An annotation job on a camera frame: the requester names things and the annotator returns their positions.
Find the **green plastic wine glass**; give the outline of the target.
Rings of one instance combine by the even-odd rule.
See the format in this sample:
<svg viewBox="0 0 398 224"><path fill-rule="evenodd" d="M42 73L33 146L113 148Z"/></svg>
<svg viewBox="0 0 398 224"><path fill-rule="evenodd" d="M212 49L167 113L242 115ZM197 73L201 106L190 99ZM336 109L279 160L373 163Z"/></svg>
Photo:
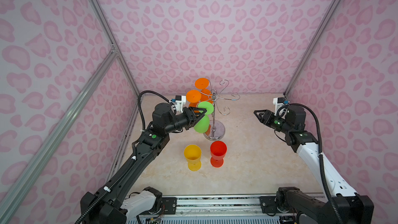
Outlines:
<svg viewBox="0 0 398 224"><path fill-rule="evenodd" d="M209 102L200 102L197 105L197 108L206 109L206 113L205 116L194 126L194 130L198 133L205 133L209 128L210 125L209 116L214 112L214 106L212 103Z"/></svg>

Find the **yellow plastic wine glass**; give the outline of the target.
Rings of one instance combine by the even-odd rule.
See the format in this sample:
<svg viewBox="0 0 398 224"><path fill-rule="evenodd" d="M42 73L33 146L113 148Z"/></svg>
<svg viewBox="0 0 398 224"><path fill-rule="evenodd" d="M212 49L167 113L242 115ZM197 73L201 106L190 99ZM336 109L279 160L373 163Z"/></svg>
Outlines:
<svg viewBox="0 0 398 224"><path fill-rule="evenodd" d="M201 164L202 151L197 145L188 145L184 150L184 157L188 163L188 169L191 171L198 171Z"/></svg>

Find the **red plastic wine glass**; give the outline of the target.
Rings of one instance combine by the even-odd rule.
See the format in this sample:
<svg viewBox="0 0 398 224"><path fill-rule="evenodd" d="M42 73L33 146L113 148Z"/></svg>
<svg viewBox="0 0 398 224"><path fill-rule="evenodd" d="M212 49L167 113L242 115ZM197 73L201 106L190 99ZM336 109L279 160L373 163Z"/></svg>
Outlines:
<svg viewBox="0 0 398 224"><path fill-rule="evenodd" d="M211 159L210 163L215 168L220 168L223 166L224 157L227 153L227 145L222 141L215 141L210 146Z"/></svg>

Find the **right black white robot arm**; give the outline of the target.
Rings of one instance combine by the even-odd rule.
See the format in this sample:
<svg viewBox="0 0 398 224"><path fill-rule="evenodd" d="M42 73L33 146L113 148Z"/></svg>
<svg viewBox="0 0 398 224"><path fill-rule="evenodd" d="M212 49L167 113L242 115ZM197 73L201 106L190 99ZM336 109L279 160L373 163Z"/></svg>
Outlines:
<svg viewBox="0 0 398 224"><path fill-rule="evenodd" d="M374 203L344 180L323 152L319 120L308 106L291 103L271 110L256 110L265 126L285 135L285 143L305 162L323 189L327 202L311 197L296 187L280 187L275 208L296 210L318 224L369 224Z"/></svg>

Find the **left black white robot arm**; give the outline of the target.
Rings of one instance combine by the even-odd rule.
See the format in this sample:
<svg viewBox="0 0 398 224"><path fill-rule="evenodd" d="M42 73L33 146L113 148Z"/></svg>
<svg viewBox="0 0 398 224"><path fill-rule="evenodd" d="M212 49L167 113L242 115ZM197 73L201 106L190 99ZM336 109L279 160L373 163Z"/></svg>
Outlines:
<svg viewBox="0 0 398 224"><path fill-rule="evenodd" d="M133 153L116 174L96 193L87 192L80 201L81 216L78 224L126 224L142 212L154 207L145 207L143 202L134 207L123 204L129 190L144 169L161 153L170 141L170 133L190 129L206 118L208 110L184 107L176 114L172 103L158 104L152 113L151 126L132 146Z"/></svg>

